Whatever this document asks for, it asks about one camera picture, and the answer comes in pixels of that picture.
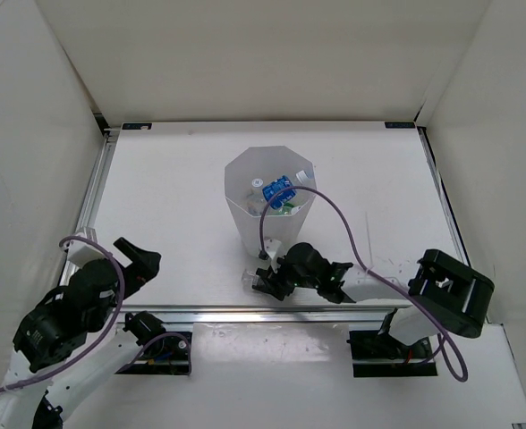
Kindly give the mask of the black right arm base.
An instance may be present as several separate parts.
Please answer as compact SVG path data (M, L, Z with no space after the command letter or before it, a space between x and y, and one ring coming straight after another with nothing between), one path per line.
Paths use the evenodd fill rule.
M352 328L346 341L351 348L354 378L405 378L437 376L435 357L428 337L404 345L389 335L397 310L387 314L379 328Z

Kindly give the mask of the green plastic soda bottle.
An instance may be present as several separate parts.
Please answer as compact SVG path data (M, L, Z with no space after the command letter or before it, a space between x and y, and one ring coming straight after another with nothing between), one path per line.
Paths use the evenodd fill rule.
M280 215L294 215L300 210L300 208L300 206L293 205L290 202L285 202L278 209L278 213Z

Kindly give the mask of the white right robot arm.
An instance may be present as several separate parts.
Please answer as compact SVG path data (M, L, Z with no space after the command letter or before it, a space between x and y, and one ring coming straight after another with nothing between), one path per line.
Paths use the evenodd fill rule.
M406 299L359 345L376 358L404 359L412 346L447 332L476 339L481 335L494 283L438 249L428 249L406 286L396 279L377 278L353 263L330 262L309 243L298 243L275 256L269 268L245 272L243 282L279 301L296 289L315 291L333 304L370 299Z

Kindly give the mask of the clear bottle black label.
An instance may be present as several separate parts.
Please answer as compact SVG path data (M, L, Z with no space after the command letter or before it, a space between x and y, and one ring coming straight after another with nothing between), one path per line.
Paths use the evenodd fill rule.
M246 290L252 290L259 283L259 276L252 271L244 270L242 273L242 286Z

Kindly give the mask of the clear bottle blue label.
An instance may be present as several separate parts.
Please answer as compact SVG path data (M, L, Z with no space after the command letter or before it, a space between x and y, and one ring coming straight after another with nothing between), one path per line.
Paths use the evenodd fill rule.
M292 178L283 175L266 185L262 194L266 201L272 200L270 207L280 210L284 205L297 207L306 203L305 191L296 186L308 187L314 183L314 173L308 170L298 171Z

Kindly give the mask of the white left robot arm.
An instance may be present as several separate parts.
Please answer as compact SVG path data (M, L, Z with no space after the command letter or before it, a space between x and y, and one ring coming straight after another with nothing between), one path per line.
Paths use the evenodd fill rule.
M59 246L77 270L50 290L25 315L0 387L0 428L61 428L76 408L112 375L131 366L185 366L191 373L191 337L169 332L148 311L127 313L123 328L111 330L125 299L159 273L159 253L125 238L115 247L130 261L122 265L94 240L76 234Z

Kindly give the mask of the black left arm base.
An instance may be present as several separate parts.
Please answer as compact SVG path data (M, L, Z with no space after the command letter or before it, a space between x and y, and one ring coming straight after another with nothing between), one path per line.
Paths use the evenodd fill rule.
M123 331L135 335L140 349L117 374L191 375L191 328L168 331L159 318L142 311L125 315Z

